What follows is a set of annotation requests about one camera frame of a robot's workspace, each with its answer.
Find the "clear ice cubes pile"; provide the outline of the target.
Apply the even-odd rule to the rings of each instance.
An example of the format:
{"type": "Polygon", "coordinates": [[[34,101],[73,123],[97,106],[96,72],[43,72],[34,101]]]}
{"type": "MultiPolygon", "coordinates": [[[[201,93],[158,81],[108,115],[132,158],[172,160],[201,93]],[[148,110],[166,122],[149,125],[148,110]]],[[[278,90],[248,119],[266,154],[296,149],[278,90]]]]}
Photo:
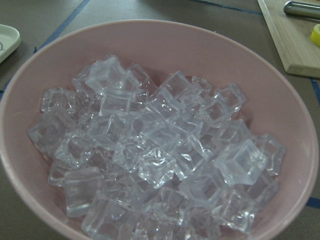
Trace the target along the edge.
{"type": "Polygon", "coordinates": [[[66,215],[93,240],[217,240],[249,233],[279,190],[286,147],[238,116],[235,83],[181,71],[156,85],[109,54],[73,89],[47,89],[27,135],[52,160],[66,215]]]}

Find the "pink bowl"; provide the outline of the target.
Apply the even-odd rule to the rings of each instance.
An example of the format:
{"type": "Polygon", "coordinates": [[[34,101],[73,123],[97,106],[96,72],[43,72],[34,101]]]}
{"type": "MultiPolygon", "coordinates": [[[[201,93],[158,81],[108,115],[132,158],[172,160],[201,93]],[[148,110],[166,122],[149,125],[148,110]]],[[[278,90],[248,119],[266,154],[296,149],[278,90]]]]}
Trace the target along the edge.
{"type": "Polygon", "coordinates": [[[306,105],[287,79],[243,45],[215,32],[162,20],[125,20],[86,27],[58,38],[28,59],[0,102],[0,158],[25,204],[69,240],[85,240],[79,219],[65,214],[62,191],[47,183],[50,165],[27,136],[40,114],[43,92],[70,87],[84,66],[108,53],[144,67],[157,83],[182,71],[216,86],[237,83],[247,97],[242,117],[257,133],[270,133],[287,153],[280,189],[254,222],[249,240],[270,240],[298,216],[315,185],[319,145],[306,105]]]}

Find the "wooden cutting board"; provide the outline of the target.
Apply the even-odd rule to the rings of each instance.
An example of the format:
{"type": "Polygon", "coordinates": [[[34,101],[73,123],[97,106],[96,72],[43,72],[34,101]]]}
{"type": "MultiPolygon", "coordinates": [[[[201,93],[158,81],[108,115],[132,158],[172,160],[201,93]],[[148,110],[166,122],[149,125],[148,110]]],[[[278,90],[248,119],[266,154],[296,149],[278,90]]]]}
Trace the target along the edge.
{"type": "Polygon", "coordinates": [[[286,15],[286,0],[259,0],[261,12],[288,74],[319,78],[320,47],[311,41],[319,20],[286,15]]]}

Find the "white serving tray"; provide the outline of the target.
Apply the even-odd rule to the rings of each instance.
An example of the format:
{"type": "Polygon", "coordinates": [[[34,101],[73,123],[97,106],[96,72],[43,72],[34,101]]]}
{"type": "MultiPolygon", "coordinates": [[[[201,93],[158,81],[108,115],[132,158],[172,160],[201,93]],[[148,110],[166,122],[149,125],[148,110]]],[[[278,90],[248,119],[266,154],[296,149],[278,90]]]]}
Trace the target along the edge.
{"type": "Polygon", "coordinates": [[[0,25],[0,63],[7,59],[20,45],[21,36],[12,26],[0,25]]]}

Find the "lemon half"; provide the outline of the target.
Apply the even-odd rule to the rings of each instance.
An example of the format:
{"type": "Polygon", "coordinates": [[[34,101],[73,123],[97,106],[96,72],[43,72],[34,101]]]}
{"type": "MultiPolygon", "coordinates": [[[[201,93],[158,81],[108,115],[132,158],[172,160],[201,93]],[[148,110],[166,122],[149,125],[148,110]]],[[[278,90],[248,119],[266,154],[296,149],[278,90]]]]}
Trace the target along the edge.
{"type": "Polygon", "coordinates": [[[320,47],[320,24],[316,24],[311,32],[310,40],[318,47],[320,47]]]}

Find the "metal muddler bar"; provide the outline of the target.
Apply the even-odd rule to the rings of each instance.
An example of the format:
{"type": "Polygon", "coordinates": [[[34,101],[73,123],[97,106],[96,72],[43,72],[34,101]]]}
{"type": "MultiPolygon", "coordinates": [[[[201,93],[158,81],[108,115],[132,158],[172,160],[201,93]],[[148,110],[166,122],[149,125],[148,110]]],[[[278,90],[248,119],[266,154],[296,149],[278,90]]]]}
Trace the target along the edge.
{"type": "Polygon", "coordinates": [[[283,12],[288,16],[320,19],[320,5],[297,1],[288,1],[284,4],[283,12]]]}

